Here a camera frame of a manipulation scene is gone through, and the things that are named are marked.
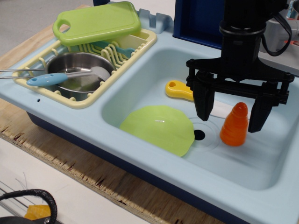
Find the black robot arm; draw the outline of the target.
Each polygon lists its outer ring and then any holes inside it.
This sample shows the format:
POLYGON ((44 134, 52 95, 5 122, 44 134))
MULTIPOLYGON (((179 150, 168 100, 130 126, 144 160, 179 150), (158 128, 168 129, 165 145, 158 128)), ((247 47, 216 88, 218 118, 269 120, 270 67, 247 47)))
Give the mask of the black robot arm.
POLYGON ((187 86, 193 92, 197 116, 206 121, 214 106, 216 92, 255 100, 248 131, 259 132, 273 107, 286 104, 288 87, 294 75, 275 69, 258 58, 260 46, 266 45, 266 23, 275 19, 288 34, 292 30, 281 15, 285 0, 227 0, 220 22, 221 56, 191 59, 187 86))

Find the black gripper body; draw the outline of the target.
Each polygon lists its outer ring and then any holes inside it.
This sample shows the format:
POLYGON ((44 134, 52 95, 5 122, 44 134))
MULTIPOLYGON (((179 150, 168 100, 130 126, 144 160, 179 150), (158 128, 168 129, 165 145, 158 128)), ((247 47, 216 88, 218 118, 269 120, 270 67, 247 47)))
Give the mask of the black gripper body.
POLYGON ((256 100, 271 97, 273 104, 286 104, 289 84, 294 75, 270 67, 258 58, 263 36, 225 36, 221 56, 212 59, 190 59, 187 86, 193 91, 195 82, 211 90, 256 100))

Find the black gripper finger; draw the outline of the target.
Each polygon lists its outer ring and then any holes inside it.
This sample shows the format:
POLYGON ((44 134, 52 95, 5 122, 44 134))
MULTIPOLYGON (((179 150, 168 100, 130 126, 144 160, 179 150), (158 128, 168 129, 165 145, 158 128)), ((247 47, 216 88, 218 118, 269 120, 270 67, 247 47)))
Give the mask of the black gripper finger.
POLYGON ((251 115, 249 119, 248 131, 250 133, 261 131, 272 110, 272 106, 273 100, 271 97, 259 96, 256 98, 251 109, 251 115))
POLYGON ((214 91, 202 82, 195 82, 193 98, 197 116, 203 121, 207 121, 214 106, 214 91))

